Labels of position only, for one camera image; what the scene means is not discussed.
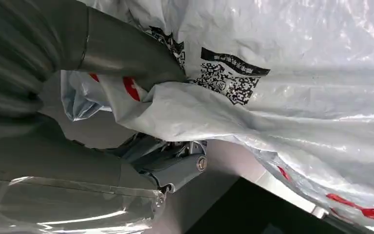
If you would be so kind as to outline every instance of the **red stripe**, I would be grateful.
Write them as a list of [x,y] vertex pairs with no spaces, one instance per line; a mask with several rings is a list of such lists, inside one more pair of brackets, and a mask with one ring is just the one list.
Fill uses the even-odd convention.
[[278,169],[280,170],[280,173],[287,179],[290,181],[290,177],[289,175],[283,170],[283,168],[279,167],[278,166]]
[[362,209],[362,207],[354,204],[353,202],[350,202],[344,198],[341,198],[340,196],[336,195],[336,194],[328,194],[326,195],[329,199],[332,199],[333,201],[337,201],[337,202],[340,202],[342,204],[345,204],[347,206],[351,206],[351,207],[355,207],[355,208],[358,208],[358,209]]
[[95,81],[97,81],[99,83],[99,79],[98,79],[98,76],[94,73],[88,73]]
[[124,77],[123,78],[124,87],[127,93],[136,101],[141,101],[140,96],[138,95],[138,91],[135,88],[134,80],[131,77]]

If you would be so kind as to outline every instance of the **screw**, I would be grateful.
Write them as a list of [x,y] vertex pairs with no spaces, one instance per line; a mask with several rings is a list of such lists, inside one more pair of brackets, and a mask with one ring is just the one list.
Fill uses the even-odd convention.
[[200,157],[199,160],[197,160],[197,168],[200,172],[204,171],[207,167],[207,158],[206,157]]

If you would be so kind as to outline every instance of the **plastic bag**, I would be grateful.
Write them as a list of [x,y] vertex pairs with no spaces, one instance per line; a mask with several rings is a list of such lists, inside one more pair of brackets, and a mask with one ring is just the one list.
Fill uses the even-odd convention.
[[122,108],[107,88],[114,78],[99,76],[117,123],[168,141],[244,145],[299,195],[374,226],[374,2],[114,4],[190,82],[156,85]]
[[115,117],[121,118],[146,96],[147,92],[131,77],[61,72],[62,104],[68,118],[74,121],[89,118],[99,110],[112,111],[112,107],[117,110]]
[[141,233],[164,201],[155,190],[39,177],[0,180],[0,233]]

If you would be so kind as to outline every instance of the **transparent plastic film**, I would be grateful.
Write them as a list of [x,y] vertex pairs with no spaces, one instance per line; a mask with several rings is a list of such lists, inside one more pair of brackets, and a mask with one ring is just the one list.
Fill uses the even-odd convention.
[[40,177],[0,180],[0,233],[141,233],[164,204],[155,190]]

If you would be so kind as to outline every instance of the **white plastic bag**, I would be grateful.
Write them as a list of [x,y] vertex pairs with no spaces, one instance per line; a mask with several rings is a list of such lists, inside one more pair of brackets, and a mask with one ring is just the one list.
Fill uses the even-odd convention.
[[168,141],[245,145],[299,195],[374,226],[374,1],[114,4],[190,80],[156,85],[124,108],[103,85],[114,79],[100,76],[117,123]]
[[146,96],[147,92],[131,77],[61,72],[62,104],[73,121],[89,118],[99,110],[112,111],[112,108],[116,109],[115,117],[121,118]]

